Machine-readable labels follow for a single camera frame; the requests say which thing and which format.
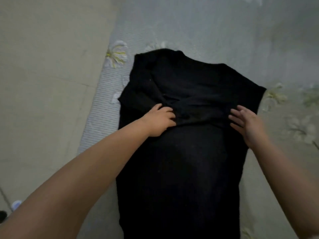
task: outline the hand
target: hand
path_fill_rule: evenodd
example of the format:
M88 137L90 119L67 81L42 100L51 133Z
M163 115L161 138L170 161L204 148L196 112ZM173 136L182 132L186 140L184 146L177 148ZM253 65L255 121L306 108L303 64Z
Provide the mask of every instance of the hand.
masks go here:
M176 126L176 123L171 120L175 118L173 109L170 107L162 107L162 104L155 105L149 112L140 118L147 126L150 137L160 136L168 127Z
M230 126L244 137L247 146L253 149L259 143L267 141L268 136L260 117L243 106L238 105L237 109L231 109L230 112L235 116L229 115L228 117L239 126L234 123L231 123Z

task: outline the floor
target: floor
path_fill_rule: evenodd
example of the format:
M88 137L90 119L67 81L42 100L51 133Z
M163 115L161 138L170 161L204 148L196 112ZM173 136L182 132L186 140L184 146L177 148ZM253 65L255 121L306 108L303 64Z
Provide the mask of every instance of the floor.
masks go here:
M77 153L122 0L0 0L0 187L25 200ZM9 211L0 194L0 210Z

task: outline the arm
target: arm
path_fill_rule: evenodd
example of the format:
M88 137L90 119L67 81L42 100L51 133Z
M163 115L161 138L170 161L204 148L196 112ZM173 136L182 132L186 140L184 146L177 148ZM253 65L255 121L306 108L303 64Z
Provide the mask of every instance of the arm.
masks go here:
M138 147L176 125L172 109L160 107L157 104L62 167L0 226L0 238L75 238L91 207Z
M268 139L263 122L249 109L238 106L229 115L231 127L243 135L288 221L299 238L319 235L319 190Z

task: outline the forearm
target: forearm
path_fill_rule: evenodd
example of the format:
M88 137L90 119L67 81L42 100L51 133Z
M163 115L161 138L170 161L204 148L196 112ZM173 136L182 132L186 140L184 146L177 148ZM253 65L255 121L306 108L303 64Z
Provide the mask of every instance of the forearm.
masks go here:
M0 237L75 238L90 208L148 136L137 120L87 149L27 198Z
M300 238L319 234L319 192L304 173L269 140L253 149L287 219Z

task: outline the black object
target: black object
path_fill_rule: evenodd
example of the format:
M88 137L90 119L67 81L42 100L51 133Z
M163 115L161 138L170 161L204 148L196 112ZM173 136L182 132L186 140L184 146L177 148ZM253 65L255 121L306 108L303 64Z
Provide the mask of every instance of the black object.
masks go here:
M5 211L0 211L0 224L6 220L7 216L8 214Z
M173 108L177 126L149 138L116 179L125 238L239 238L238 184L247 153L228 114L257 112L265 88L225 64L181 51L135 56L122 92L119 128L155 104Z

